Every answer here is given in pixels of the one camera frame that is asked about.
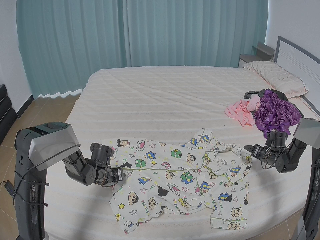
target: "curtain fold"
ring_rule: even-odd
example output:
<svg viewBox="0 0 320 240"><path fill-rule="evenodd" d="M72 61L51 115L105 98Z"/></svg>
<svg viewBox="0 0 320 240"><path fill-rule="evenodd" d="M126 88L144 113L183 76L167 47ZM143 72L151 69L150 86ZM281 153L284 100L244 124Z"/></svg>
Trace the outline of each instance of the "curtain fold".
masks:
<svg viewBox="0 0 320 240"><path fill-rule="evenodd" d="M264 42L268 0L17 0L35 97L83 89L100 69L237 67Z"/></svg>

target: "purple satin garment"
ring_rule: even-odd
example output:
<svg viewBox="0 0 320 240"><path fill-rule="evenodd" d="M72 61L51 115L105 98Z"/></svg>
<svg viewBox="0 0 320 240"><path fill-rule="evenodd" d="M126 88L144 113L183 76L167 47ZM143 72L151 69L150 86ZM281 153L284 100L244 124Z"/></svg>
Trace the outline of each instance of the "purple satin garment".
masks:
<svg viewBox="0 0 320 240"><path fill-rule="evenodd" d="M265 90L260 99L260 107L253 118L257 128L263 131L263 136L267 138L267 134L274 129L289 135L289 126L296 125L301 115L290 102L280 99L270 90Z"/></svg>

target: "mattress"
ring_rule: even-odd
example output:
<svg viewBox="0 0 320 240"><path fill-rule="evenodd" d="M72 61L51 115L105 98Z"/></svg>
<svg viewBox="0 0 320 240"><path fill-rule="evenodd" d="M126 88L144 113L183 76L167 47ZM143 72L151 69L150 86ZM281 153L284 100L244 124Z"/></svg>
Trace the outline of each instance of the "mattress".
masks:
<svg viewBox="0 0 320 240"><path fill-rule="evenodd" d="M142 137L186 143L200 128L214 130L223 142L264 145L255 126L242 127L224 114L226 106L251 90L270 88L248 69L200 66L156 66L102 69L94 73L67 119L90 158L90 144L116 137ZM316 114L302 98L291 102L305 117ZM294 133L295 126L290 127ZM111 189L83 186L68 178L63 162L48 169L44 209L50 239L247 239L261 234L303 208L310 180L308 146L294 172L263 170L253 160L250 170L249 218L246 229L210 227L212 210L190 215L162 214L126 235L109 201Z"/></svg>

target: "robotic arm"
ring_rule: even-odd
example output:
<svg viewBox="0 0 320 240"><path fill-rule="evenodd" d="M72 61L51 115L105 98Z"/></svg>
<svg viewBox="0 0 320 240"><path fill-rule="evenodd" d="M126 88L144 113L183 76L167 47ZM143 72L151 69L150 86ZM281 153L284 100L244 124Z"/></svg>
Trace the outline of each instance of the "robotic arm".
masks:
<svg viewBox="0 0 320 240"><path fill-rule="evenodd" d="M301 118L293 134L293 139L286 148L286 132L272 131L268 135L266 146L258 144L244 146L261 163L270 165L264 169L275 167L279 173L294 171L299 159L307 145L312 146L312 165L306 205L301 220L292 239L312 240L318 232L318 221L320 218L320 121L311 118Z"/></svg>
<svg viewBox="0 0 320 240"><path fill-rule="evenodd" d="M83 185L112 187L122 181L122 168L111 168L113 150L92 143L91 159L84 158L71 125L49 122L17 132L14 191L19 236L17 240L49 239L44 227L47 168L63 161L67 175Z"/></svg>

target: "pajama shirt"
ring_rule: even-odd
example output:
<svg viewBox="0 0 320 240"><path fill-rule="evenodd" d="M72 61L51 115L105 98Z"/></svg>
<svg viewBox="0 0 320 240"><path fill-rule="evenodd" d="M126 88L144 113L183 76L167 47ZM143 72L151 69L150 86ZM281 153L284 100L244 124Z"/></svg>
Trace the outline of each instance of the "pajama shirt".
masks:
<svg viewBox="0 0 320 240"><path fill-rule="evenodd" d="M188 215L206 207L213 210L211 227L246 228L252 160L240 146L222 143L206 129L184 145L144 138L103 144L114 150L110 165L125 174L110 201L124 233L162 213Z"/></svg>

